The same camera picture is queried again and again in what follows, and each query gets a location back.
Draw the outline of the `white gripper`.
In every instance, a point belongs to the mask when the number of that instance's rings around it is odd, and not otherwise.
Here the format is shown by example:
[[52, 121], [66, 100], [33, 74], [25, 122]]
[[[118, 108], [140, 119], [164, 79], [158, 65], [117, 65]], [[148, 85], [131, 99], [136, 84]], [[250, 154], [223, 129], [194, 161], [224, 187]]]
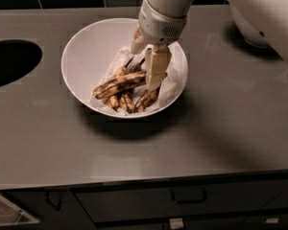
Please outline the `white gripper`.
[[165, 44], [180, 38], [186, 24], [186, 13], [170, 0], [143, 0], [138, 25], [131, 45], [133, 55], [140, 54], [147, 43], [155, 45], [146, 51], [146, 86], [148, 90], [160, 87], [166, 76], [172, 54]]

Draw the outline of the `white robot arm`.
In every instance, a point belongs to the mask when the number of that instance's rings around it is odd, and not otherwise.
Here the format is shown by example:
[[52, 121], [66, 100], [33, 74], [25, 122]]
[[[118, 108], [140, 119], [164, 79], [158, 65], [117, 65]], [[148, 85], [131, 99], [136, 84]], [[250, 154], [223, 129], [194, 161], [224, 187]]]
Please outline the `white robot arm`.
[[[143, 0], [132, 53], [139, 54], [151, 44], [146, 84], [160, 86], [171, 55], [168, 46], [180, 38], [187, 13], [194, 0]], [[288, 0], [227, 0], [240, 12], [258, 35], [288, 62]]]

